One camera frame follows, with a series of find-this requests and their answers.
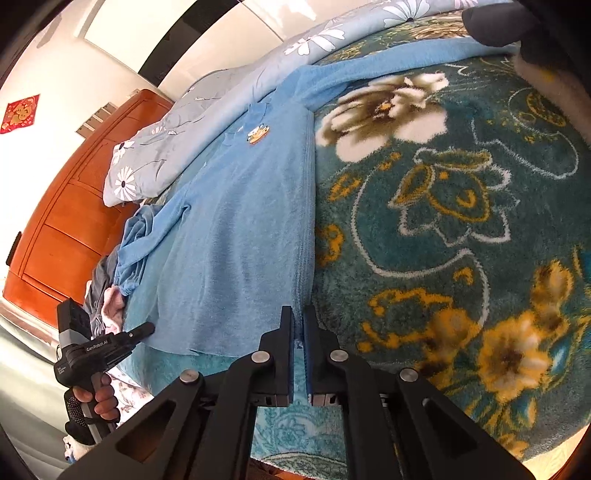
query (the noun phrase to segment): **dark fabric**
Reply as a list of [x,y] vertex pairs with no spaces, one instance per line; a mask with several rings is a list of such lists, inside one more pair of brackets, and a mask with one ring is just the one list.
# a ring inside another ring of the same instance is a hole
[[92,338],[96,338],[105,333],[105,324],[103,323],[100,310],[103,307],[104,293],[107,288],[113,284],[115,276],[115,267],[119,259],[119,245],[107,256],[99,260],[97,266],[92,271],[92,284],[82,306],[90,316],[90,329]]
[[521,40],[521,56],[527,63],[571,71],[591,95],[585,18],[565,8],[562,0],[519,0],[462,12],[464,26],[476,41],[500,47]]
[[588,16],[582,10],[568,8],[564,0],[519,0],[519,2],[540,20],[560,44],[573,63],[574,73],[583,83],[587,93],[591,95],[591,51],[587,40]]
[[462,12],[462,20],[472,38],[489,47],[504,47],[521,40],[540,23],[519,3],[469,8]]
[[534,27],[523,35],[519,52],[527,63],[550,70],[575,72],[569,56],[544,27]]

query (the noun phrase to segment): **white flower pattern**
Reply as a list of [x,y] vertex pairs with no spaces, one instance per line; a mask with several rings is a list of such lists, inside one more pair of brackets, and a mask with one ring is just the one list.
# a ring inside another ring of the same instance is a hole
[[426,0],[405,0],[404,2],[396,2],[397,7],[384,7],[386,12],[396,15],[396,18],[385,18],[384,27],[389,28],[407,20],[416,20],[422,17],[429,11],[429,4]]
[[115,196],[124,202],[131,202],[137,196],[135,192],[136,188],[133,184],[134,180],[134,172],[131,168],[127,166],[123,167],[117,174],[117,180],[115,180]]
[[113,158],[111,159],[111,165],[117,165],[119,163],[119,160],[121,160],[121,157],[123,157],[125,150],[130,148],[134,143],[135,142],[133,140],[127,140],[125,142],[121,142],[120,144],[115,145],[113,147]]
[[314,42],[324,51],[333,51],[336,49],[335,45],[327,40],[325,37],[337,38],[339,40],[345,39],[345,32],[338,28],[325,28],[322,32],[312,35],[308,38],[301,38],[289,47],[284,53],[289,55],[290,53],[297,50],[298,55],[309,55],[310,54],[310,42]]
[[478,0],[454,0],[454,8],[459,10],[461,8],[475,7],[478,4]]

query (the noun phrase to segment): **yellow flower pattern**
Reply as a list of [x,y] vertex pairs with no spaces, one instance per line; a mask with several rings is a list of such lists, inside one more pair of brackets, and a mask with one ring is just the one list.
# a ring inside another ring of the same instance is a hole
[[[453,274],[454,281],[469,281],[468,267]],[[561,308],[574,288],[571,271],[560,261],[552,260],[538,268],[532,279],[531,309],[509,317],[482,330],[466,310],[457,307],[452,296],[428,291],[423,287],[410,290],[396,288],[377,293],[368,307],[379,323],[388,309],[403,302],[417,303],[432,314],[423,330],[405,334],[378,333],[374,321],[364,320],[361,329],[366,339],[358,342],[360,353],[370,354],[376,348],[396,350],[405,345],[420,345],[423,360],[415,368],[447,395],[461,394],[474,382],[482,385],[483,394],[473,397],[465,413],[517,459],[522,459],[529,443],[518,438],[518,432],[531,429],[537,418],[537,400],[531,393],[545,391],[551,382],[553,361],[549,351],[562,338],[569,325]],[[578,319],[575,342],[580,343],[590,316]],[[456,365],[458,355],[473,342],[479,342],[473,368]]]
[[537,388],[550,366],[550,358],[538,347],[542,333],[534,326],[532,312],[509,318],[483,333],[478,355],[478,375],[500,403]]
[[327,244],[326,249],[316,251],[316,263],[320,267],[326,267],[340,257],[345,236],[338,226],[331,224],[322,230],[317,229],[316,239]]

